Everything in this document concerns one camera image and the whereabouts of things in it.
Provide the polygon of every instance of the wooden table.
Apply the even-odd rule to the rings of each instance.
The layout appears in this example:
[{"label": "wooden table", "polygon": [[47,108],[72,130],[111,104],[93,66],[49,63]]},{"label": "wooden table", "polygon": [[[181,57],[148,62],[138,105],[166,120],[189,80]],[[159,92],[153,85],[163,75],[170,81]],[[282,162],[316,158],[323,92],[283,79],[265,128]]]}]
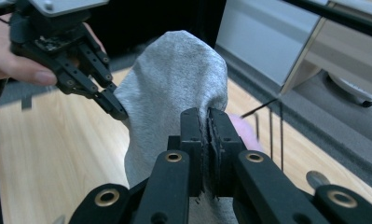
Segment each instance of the wooden table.
[{"label": "wooden table", "polygon": [[[114,74],[119,83],[128,70]],[[243,114],[260,103],[231,80],[228,113]],[[259,112],[261,144],[269,154],[268,110]],[[253,118],[247,119],[253,124]],[[273,118],[274,148],[278,148],[279,118]],[[331,183],[353,189],[372,202],[372,188],[328,157],[284,123],[285,173],[301,189],[313,193],[306,179],[310,170]],[[128,130],[91,100],[53,91],[33,98],[30,109],[21,102],[0,107],[0,194],[5,223],[69,221],[94,188],[115,183],[128,186],[123,158]],[[280,163],[280,150],[274,149]]]}]

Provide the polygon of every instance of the gray fabric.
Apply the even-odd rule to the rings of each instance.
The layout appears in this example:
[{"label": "gray fabric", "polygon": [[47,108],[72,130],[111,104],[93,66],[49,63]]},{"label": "gray fabric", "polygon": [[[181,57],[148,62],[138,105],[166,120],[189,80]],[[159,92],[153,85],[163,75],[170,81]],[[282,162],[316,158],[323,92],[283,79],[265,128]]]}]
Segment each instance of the gray fabric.
[{"label": "gray fabric", "polygon": [[[169,135],[180,134],[180,113],[199,108],[205,134],[208,107],[227,106],[227,66],[204,42],[186,31],[168,32],[148,46],[115,91],[127,110],[130,131],[125,169],[130,187],[149,177]],[[189,223],[233,219],[230,200],[203,194],[190,201]]]}]

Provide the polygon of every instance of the gray towel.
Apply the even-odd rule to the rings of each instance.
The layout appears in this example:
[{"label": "gray towel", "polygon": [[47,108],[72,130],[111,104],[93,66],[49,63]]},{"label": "gray towel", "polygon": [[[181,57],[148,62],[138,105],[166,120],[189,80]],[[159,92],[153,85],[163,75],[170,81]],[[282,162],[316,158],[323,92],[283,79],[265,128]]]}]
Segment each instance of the gray towel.
[{"label": "gray towel", "polygon": [[[169,135],[180,135],[180,113],[227,106],[227,66],[208,45],[186,31],[168,32],[149,45],[118,86],[115,95],[129,118],[125,170],[130,187],[151,174],[155,159],[167,149]],[[233,219],[229,200],[202,195],[190,201],[190,223],[222,223]]]}]

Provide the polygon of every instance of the wooden table surface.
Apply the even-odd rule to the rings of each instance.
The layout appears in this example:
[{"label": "wooden table surface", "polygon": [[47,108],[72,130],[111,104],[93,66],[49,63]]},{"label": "wooden table surface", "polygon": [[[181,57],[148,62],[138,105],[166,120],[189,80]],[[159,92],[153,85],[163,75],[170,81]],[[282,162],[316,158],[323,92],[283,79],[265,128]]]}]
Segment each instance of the wooden table surface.
[{"label": "wooden table surface", "polygon": [[[129,70],[114,74],[119,83]],[[243,114],[261,105],[228,81],[228,113]],[[254,118],[247,119],[254,125]],[[269,112],[259,112],[261,145],[269,151]],[[372,188],[284,123],[284,172],[301,189],[313,193],[308,171],[352,189],[372,202]],[[279,118],[273,117],[274,160],[280,164]],[[69,221],[94,188],[115,183],[128,186],[123,158],[127,128],[106,115],[95,102],[59,91],[0,107],[0,195],[5,223]]]}]

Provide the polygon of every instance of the pink object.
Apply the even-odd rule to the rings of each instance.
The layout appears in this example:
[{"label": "pink object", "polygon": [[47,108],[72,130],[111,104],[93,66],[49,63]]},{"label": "pink object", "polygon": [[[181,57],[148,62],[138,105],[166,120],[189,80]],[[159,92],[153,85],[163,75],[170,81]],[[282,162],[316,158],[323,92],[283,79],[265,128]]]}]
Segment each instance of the pink object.
[{"label": "pink object", "polygon": [[253,127],[244,119],[238,115],[229,114],[229,119],[232,122],[232,125],[235,127],[236,132],[243,140],[243,143],[246,145],[248,150],[256,150],[263,152],[264,149],[259,144],[255,131]]}]

